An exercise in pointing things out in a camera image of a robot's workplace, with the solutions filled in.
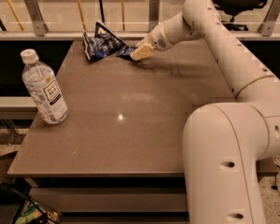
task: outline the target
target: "white cap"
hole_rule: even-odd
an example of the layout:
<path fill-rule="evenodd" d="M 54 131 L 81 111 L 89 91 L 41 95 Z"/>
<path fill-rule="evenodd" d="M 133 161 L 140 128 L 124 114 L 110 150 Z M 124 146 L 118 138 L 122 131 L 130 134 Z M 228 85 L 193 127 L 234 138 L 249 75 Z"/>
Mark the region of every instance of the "white cap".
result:
<path fill-rule="evenodd" d="M 35 50 L 33 49 L 25 49 L 24 51 L 22 51 L 21 59 L 25 64 L 36 63 L 39 60 Z"/>

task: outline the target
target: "brown tabletop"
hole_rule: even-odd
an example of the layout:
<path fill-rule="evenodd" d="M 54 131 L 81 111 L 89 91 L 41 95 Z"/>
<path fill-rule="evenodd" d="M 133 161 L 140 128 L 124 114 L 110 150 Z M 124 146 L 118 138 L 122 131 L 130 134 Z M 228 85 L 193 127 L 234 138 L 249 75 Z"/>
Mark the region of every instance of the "brown tabletop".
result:
<path fill-rule="evenodd" d="M 89 62 L 75 41 L 57 78 L 69 116 L 50 126 L 37 114 L 9 175 L 182 176 L 189 115 L 233 101 L 202 39 L 137 63 L 116 54 Z"/>

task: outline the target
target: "bottle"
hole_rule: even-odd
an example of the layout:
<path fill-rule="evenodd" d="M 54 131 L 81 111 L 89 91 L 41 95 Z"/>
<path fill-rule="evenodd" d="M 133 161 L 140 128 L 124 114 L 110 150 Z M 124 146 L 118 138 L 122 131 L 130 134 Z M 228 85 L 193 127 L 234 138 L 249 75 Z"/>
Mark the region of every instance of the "bottle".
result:
<path fill-rule="evenodd" d="M 53 70 L 39 61 L 33 49 L 22 51 L 21 58 L 25 64 L 22 81 L 43 120 L 48 124 L 64 121 L 68 110 Z"/>

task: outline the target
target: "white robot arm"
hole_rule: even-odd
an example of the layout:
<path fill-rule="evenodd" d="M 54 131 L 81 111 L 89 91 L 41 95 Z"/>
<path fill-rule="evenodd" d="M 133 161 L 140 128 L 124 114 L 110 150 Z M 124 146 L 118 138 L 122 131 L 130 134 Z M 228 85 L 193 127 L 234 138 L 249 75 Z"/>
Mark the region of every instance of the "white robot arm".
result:
<path fill-rule="evenodd" d="M 182 13 L 157 26 L 132 58 L 197 35 L 208 44 L 237 103 L 205 105 L 186 123 L 190 223 L 265 224 L 256 161 L 280 153 L 280 80 L 222 25 L 211 0 L 186 0 Z"/>

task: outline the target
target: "yellow pole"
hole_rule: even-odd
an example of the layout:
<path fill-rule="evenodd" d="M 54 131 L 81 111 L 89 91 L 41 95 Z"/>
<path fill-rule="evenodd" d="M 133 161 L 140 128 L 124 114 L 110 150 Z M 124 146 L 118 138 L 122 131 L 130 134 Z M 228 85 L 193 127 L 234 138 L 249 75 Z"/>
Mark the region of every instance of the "yellow pole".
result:
<path fill-rule="evenodd" d="M 82 12 L 81 0 L 77 0 L 77 5 L 78 5 L 78 10 L 80 12 L 81 21 L 82 21 L 82 24 L 83 24 L 83 29 L 84 29 L 84 31 L 86 31 L 86 25 L 85 25 L 85 22 L 84 22 L 84 16 L 83 16 L 83 12 Z"/>
<path fill-rule="evenodd" d="M 121 0 L 121 14 L 122 14 L 122 29 L 125 31 L 125 20 L 124 20 L 124 3 Z"/>
<path fill-rule="evenodd" d="M 9 4 L 9 7 L 10 7 L 10 9 L 11 9 L 13 15 L 15 16 L 17 22 L 19 23 L 19 26 L 20 26 L 21 30 L 24 31 L 24 27 L 23 27 L 22 24 L 21 24 L 21 21 L 20 21 L 20 18 L 19 18 L 19 16 L 18 16 L 18 13 L 17 13 L 16 9 L 14 8 L 14 6 L 12 5 L 11 0 L 7 0 L 7 2 L 8 2 L 8 4 Z"/>

